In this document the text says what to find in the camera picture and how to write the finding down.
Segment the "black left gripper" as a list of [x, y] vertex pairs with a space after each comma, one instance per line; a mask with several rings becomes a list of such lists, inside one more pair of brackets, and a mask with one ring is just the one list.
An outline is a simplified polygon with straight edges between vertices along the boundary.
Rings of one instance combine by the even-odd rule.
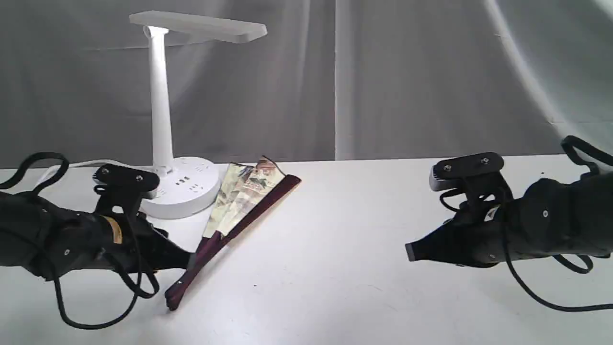
[[196, 253], [182, 249], [166, 230], [150, 223], [142, 213], [97, 214], [102, 242], [96, 246], [96, 269], [135, 274], [164, 269], [188, 269]]

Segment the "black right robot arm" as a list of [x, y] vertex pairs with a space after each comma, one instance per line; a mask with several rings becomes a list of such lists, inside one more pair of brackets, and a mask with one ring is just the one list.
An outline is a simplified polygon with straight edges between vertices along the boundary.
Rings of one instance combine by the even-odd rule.
[[510, 261], [612, 253], [612, 175], [571, 184], [542, 178], [521, 198], [506, 185], [493, 200], [460, 204], [453, 218], [405, 245], [408, 260], [490, 268]]

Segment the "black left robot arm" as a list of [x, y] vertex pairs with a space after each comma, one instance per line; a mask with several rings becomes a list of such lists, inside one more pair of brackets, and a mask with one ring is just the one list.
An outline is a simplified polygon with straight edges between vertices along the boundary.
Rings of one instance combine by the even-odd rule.
[[192, 253], [144, 216], [64, 209], [27, 193], [1, 194], [1, 265], [52, 280], [81, 269], [135, 274], [185, 269]]

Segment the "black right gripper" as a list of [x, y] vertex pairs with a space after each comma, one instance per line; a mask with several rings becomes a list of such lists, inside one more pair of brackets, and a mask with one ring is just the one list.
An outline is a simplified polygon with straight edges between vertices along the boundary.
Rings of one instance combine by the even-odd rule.
[[474, 213], [464, 208], [423, 238], [405, 244], [410, 262], [432, 261], [490, 268], [510, 260], [527, 259], [527, 234], [512, 205], [488, 204]]

